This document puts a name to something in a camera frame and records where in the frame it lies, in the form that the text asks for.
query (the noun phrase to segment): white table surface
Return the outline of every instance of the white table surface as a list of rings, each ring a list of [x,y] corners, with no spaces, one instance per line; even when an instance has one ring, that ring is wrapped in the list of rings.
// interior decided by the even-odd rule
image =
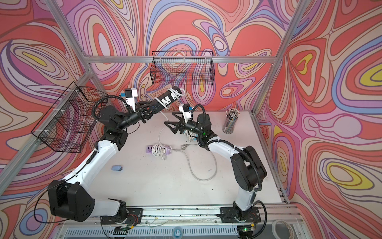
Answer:
[[[169,121],[177,121],[171,113],[165,114]],[[198,114],[194,114],[194,119],[197,119]],[[242,147],[251,145],[257,151],[268,175],[256,199],[264,203],[281,203],[249,112],[240,114],[234,132],[229,135],[222,132],[225,112],[207,114],[210,115],[212,130],[220,138]],[[99,172],[89,189],[90,195],[96,199],[123,200],[128,206],[232,204],[239,185],[236,183],[230,159],[214,153],[218,165],[217,174],[210,181],[200,182],[191,175],[187,160],[181,152],[171,152],[165,161],[146,154],[146,147],[158,142],[158,134],[164,121],[164,116],[159,113],[145,124],[141,122],[140,128],[128,136],[121,151]],[[137,125],[129,127],[128,132],[136,127]],[[160,138],[162,144],[177,149],[182,144],[189,143],[184,135],[174,135],[167,127]],[[207,150],[189,146],[185,152],[199,178],[208,178],[213,174],[214,162]],[[122,165],[123,170],[112,171],[113,165]]]

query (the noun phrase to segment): metal wire basket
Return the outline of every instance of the metal wire basket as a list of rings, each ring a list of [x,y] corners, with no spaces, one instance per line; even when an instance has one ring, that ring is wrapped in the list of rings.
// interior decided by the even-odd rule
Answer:
[[[213,85],[212,51],[153,51],[153,85]]]
[[[94,102],[106,95],[91,87],[77,86],[47,126],[37,135],[35,128],[40,123],[38,122],[32,134],[56,152],[82,152],[96,124],[96,120],[91,116],[91,109]],[[97,115],[106,104],[107,100],[98,106]]]

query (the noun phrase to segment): white cable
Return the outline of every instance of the white cable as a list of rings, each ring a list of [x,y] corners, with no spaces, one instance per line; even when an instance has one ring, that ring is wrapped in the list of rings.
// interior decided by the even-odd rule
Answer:
[[[166,118],[166,120],[168,121],[167,116],[166,116],[162,111],[161,111],[161,113],[163,114],[163,116],[164,116],[164,117]],[[209,180],[213,179],[213,178],[215,177],[216,173],[217,173],[217,162],[216,162],[215,155],[210,151],[210,154],[211,154],[212,157],[214,158],[214,163],[215,163],[215,172],[214,172],[214,174],[213,174],[211,177],[207,178],[207,179],[200,179],[200,178],[198,178],[198,177],[194,174],[194,172],[192,171],[191,164],[190,164],[190,160],[189,160],[187,154],[186,154],[183,150],[172,149],[171,147],[170,147],[170,148],[166,148],[166,147],[160,142],[160,134],[162,133],[162,131],[164,130],[165,127],[166,127],[166,126],[164,126],[164,127],[160,130],[159,135],[158,135],[158,143],[160,144],[160,146],[163,147],[163,149],[166,149],[166,150],[169,150],[169,151],[182,152],[182,153],[186,156],[187,164],[188,164],[188,167],[189,167],[189,169],[190,169],[190,172],[191,172],[192,176],[193,176],[196,180],[205,182],[205,181],[209,181]]]
[[[210,152],[210,154],[212,155],[212,157],[214,158],[215,172],[214,172],[214,174],[213,174],[211,177],[209,177],[209,178],[207,178],[207,179],[200,179],[200,178],[198,178],[198,177],[194,174],[194,172],[192,171],[192,168],[191,168],[190,160],[189,160],[187,154],[186,154],[183,150],[172,150],[172,151],[182,152],[182,153],[186,156],[187,163],[188,163],[188,167],[189,167],[189,169],[190,169],[190,172],[191,172],[192,176],[193,176],[195,179],[197,179],[197,180],[199,180],[199,181],[202,181],[202,182],[205,182],[205,181],[209,181],[209,180],[213,179],[213,178],[216,176],[216,173],[217,173],[217,162],[216,162],[215,155],[214,155],[211,151],[209,151],[209,152]]]
[[[180,94],[179,92],[173,90],[172,88],[169,88],[168,90],[169,90],[171,93],[174,94],[174,96],[176,97],[176,99],[179,99],[180,96],[185,96],[185,95],[186,95],[186,91],[185,91],[183,88],[180,88],[180,90],[183,91],[184,94]],[[165,106],[165,105],[164,105],[158,98],[155,97],[155,99],[156,99],[156,100],[157,100],[163,107],[165,107],[166,109],[168,109],[168,107]],[[161,111],[161,113],[162,113],[162,115],[166,118],[166,120],[168,121],[167,116],[166,116],[162,111]],[[165,159],[166,159],[166,151],[167,151],[167,150],[169,150],[169,151],[175,151],[175,152],[182,152],[182,153],[186,156],[188,167],[189,167],[189,169],[190,169],[190,172],[191,172],[192,176],[193,176],[195,179],[197,179],[197,180],[199,180],[199,181],[209,181],[209,180],[213,179],[213,178],[215,177],[216,173],[217,173],[217,162],[216,162],[215,155],[210,151],[210,154],[212,155],[212,157],[213,157],[213,159],[214,159],[214,163],[215,163],[215,172],[214,172],[214,174],[213,174],[211,177],[207,178],[207,179],[200,179],[200,178],[198,178],[198,177],[194,174],[194,172],[192,171],[191,164],[190,164],[190,160],[189,160],[187,154],[186,154],[183,150],[173,149],[173,148],[171,148],[170,146],[169,146],[168,148],[166,148],[166,147],[160,142],[160,134],[161,134],[162,131],[165,129],[165,127],[166,127],[166,126],[164,126],[164,127],[160,130],[160,132],[159,132],[159,134],[158,134],[158,143],[154,144],[154,146],[152,147],[152,154],[153,154],[154,156],[157,156],[157,157],[159,156],[159,157],[161,157],[163,160],[165,160]]]

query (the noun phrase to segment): pencil holder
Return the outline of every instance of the pencil holder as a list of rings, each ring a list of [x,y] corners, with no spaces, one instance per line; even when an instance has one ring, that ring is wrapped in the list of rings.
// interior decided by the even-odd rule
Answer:
[[[223,124],[223,132],[230,134],[233,132],[233,129],[235,128],[235,124],[237,121],[237,117],[234,119],[229,119],[228,116],[225,116],[225,123]]]

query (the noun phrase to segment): swirling pattern backdrop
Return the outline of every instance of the swirling pattern backdrop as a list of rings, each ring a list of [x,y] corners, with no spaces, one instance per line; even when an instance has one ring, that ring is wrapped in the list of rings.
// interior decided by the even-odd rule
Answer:
[[[313,238],[382,238],[382,1],[313,0],[256,109]]]
[[[154,50],[212,50],[217,56],[274,56],[294,12],[293,1],[64,2],[61,9],[87,55],[151,55]],[[151,100],[170,86],[153,86],[147,63],[94,63],[110,94],[139,89]],[[213,86],[182,86],[186,101],[208,110],[251,110],[270,64],[219,63]]]
[[[84,73],[43,0],[0,1],[0,171],[60,94]],[[56,224],[33,218],[38,196],[92,150],[98,129],[81,154],[56,153],[40,145],[0,197],[0,238],[48,238]],[[37,217],[56,221],[47,195]]]

